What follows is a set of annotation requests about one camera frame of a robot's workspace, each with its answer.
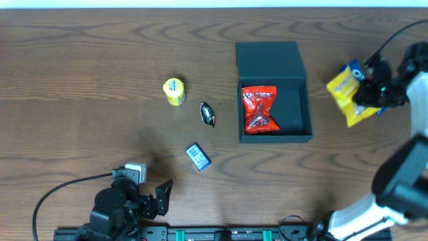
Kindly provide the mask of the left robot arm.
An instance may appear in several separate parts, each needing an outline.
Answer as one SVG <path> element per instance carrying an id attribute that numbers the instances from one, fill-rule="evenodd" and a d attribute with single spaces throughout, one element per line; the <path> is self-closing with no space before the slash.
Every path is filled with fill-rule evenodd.
<path id="1" fill-rule="evenodd" d="M 155 188 L 156 195 L 139 192 L 141 171 L 119 167 L 112 171 L 114 181 L 109 188 L 98 192 L 90 221 L 78 228 L 75 240 L 122 240 L 139 229 L 140 219 L 153 220 L 165 216 L 173 180 Z"/>

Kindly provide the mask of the blue small carton box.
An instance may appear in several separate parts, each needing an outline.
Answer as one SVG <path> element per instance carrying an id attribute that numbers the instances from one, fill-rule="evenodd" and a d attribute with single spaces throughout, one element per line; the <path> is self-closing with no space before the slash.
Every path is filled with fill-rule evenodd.
<path id="1" fill-rule="evenodd" d="M 193 143 L 187 147 L 185 153 L 199 171 L 203 171 L 211 165 L 210 158 L 198 143 Z"/>

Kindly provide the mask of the black open box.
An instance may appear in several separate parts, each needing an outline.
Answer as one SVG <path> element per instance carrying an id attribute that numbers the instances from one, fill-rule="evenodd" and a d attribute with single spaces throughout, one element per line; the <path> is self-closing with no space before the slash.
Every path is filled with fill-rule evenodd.
<path id="1" fill-rule="evenodd" d="M 296 42 L 236 43 L 239 82 L 237 106 L 241 144 L 307 143 L 313 137 L 306 71 Z M 270 115 L 278 131 L 247 135 L 242 89 L 275 86 L 277 96 Z"/>

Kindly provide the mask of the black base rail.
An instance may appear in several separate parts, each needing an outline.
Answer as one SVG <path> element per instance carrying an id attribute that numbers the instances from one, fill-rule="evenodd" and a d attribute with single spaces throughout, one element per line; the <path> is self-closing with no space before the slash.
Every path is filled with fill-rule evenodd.
<path id="1" fill-rule="evenodd" d="M 143 226 L 97 230 L 90 225 L 79 228 L 60 228 L 53 240 L 140 240 L 140 241 L 301 241 L 317 240 L 306 225 L 276 227 L 172 227 Z"/>

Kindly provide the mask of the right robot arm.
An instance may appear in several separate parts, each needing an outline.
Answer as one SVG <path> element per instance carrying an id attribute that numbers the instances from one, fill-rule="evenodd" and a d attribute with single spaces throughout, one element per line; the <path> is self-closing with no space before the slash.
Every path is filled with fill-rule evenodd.
<path id="1" fill-rule="evenodd" d="M 366 62 L 371 80 L 364 81 L 353 101 L 364 107 L 411 105 L 411 139 L 377 171 L 371 192 L 351 206 L 315 222 L 308 240 L 362 240 L 396 224 L 427 217 L 427 43 L 407 48 L 397 77 L 379 53 Z"/>

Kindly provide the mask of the blue Oreo cookie pack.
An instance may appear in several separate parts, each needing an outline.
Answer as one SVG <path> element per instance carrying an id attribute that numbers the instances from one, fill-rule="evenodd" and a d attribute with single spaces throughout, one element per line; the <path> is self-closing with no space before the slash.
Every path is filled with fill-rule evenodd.
<path id="1" fill-rule="evenodd" d="M 358 65 L 357 60 L 353 60 L 347 65 L 343 66 L 342 73 L 344 76 L 334 89 L 340 94 L 341 101 L 339 106 L 341 110 L 344 110 L 345 105 L 352 100 L 351 92 L 357 91 L 359 84 L 361 84 L 366 79 L 366 77 Z M 354 116 L 362 116 L 363 114 L 368 114 L 369 112 L 373 112 L 377 116 L 380 116 L 385 110 L 386 108 L 369 108 L 353 103 Z"/>

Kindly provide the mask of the black crumpled candy wrapper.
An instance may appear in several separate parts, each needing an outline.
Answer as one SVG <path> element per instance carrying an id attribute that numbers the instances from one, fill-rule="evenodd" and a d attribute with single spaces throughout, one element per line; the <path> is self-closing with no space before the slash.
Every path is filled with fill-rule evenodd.
<path id="1" fill-rule="evenodd" d="M 212 128 L 215 127 L 215 114 L 212 108 L 206 102 L 201 103 L 200 115 L 201 115 L 202 121 L 205 124 L 211 126 Z"/>

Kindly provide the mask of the yellow Hacks candy bag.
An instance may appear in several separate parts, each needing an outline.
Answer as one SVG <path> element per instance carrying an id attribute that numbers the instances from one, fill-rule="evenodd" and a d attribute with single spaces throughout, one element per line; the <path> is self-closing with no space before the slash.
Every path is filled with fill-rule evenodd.
<path id="1" fill-rule="evenodd" d="M 360 87 L 360 81 L 364 79 L 365 75 L 359 66 L 349 64 L 326 85 L 338 108 L 345 116 L 348 128 L 381 110 L 380 108 L 361 106 L 353 101 L 352 97 Z"/>

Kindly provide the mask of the red candy bag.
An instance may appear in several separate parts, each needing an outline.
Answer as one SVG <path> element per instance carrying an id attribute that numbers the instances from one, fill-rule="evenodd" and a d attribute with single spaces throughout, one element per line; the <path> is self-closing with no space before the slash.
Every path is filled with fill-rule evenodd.
<path id="1" fill-rule="evenodd" d="M 277 88 L 275 86 L 242 88 L 242 101 L 245 108 L 244 133 L 246 135 L 280 130 L 270 115 L 270 109 L 276 96 Z"/>

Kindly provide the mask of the yellow Mentos gum bottle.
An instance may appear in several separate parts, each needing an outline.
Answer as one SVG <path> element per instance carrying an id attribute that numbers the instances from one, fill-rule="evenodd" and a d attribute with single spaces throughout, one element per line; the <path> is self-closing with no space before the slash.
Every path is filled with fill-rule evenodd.
<path id="1" fill-rule="evenodd" d="M 163 90 L 167 96 L 168 102 L 173 106 L 183 105 L 185 102 L 185 86 L 184 83 L 178 78 L 168 79 L 164 85 Z"/>

